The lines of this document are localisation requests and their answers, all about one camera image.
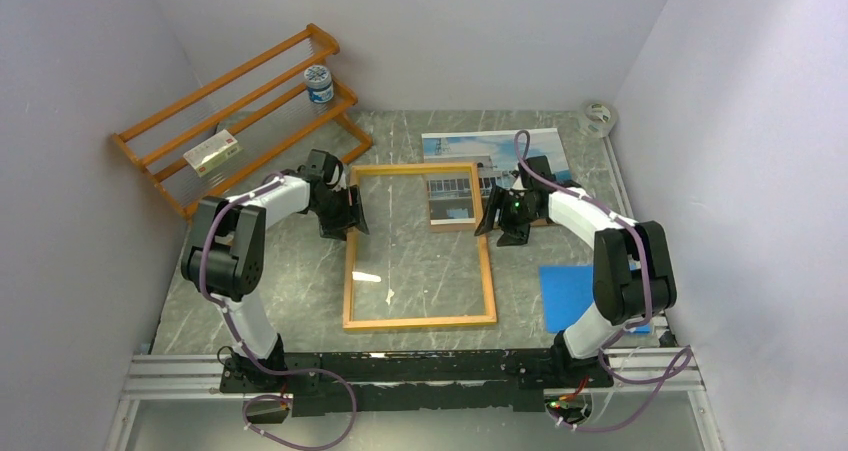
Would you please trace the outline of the clear acrylic sheet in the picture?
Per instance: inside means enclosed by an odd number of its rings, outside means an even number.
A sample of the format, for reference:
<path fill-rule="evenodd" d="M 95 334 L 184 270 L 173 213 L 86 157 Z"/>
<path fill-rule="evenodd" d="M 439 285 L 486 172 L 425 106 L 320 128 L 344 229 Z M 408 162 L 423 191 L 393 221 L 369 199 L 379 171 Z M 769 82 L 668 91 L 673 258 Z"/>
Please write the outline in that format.
<path fill-rule="evenodd" d="M 480 315 L 484 311 L 472 231 L 431 232 L 430 219 L 471 218 L 469 191 L 432 191 L 443 176 L 360 179 L 369 232 L 357 241 L 354 318 Z"/>

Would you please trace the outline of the yellow wooden picture frame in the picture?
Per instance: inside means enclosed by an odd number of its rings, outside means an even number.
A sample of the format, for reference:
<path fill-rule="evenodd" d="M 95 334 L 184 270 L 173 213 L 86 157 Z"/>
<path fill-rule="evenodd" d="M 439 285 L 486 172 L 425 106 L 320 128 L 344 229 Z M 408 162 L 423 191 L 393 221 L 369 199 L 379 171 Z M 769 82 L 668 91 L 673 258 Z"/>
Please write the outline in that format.
<path fill-rule="evenodd" d="M 413 164 L 366 164 L 350 167 L 350 185 L 358 185 L 365 176 L 407 176 L 449 173 L 467 173 L 470 178 L 470 192 L 474 219 L 483 217 L 482 191 L 478 182 L 479 173 L 472 163 L 413 163 Z M 383 320 L 356 320 L 354 318 L 354 279 L 353 272 L 357 258 L 357 241 L 360 232 L 347 233 L 345 256 L 345 281 L 343 291 L 342 327 L 354 330 L 394 330 L 426 327 L 458 327 L 495 324 L 497 319 L 496 298 L 494 292 L 491 258 L 486 235 L 477 236 L 477 251 L 482 278 L 482 299 L 484 311 L 480 315 L 416 317 Z"/>

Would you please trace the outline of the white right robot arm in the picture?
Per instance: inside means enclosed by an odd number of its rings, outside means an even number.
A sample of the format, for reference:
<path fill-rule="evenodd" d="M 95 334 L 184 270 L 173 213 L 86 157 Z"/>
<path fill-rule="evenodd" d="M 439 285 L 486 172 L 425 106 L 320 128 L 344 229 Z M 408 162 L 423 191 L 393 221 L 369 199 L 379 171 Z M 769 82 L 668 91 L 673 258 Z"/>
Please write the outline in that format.
<path fill-rule="evenodd" d="M 592 302 L 558 334 L 561 352 L 549 363 L 553 379 L 572 386 L 594 357 L 630 323 L 643 323 L 677 300 L 663 227 L 637 222 L 604 205 L 578 185 L 558 183 L 544 156 L 520 161 L 512 186 L 491 191 L 475 229 L 499 228 L 500 247 L 528 243 L 532 223 L 546 220 L 571 231 L 593 250 Z"/>

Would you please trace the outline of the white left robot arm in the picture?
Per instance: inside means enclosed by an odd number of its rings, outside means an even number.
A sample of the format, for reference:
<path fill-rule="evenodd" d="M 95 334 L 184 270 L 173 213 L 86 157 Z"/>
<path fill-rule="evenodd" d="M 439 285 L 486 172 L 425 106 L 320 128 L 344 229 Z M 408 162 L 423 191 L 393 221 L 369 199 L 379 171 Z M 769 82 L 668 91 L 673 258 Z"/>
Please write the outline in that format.
<path fill-rule="evenodd" d="M 313 149 L 304 164 L 274 172 L 250 191 L 203 198 L 181 256 L 181 276 L 218 308 L 235 354 L 250 360 L 247 378 L 262 391 L 277 389 L 287 367 L 283 340 L 256 290 L 266 232 L 295 214 L 315 215 L 325 239 L 344 241 L 351 229 L 368 230 L 359 189 L 349 184 L 343 162 Z"/>

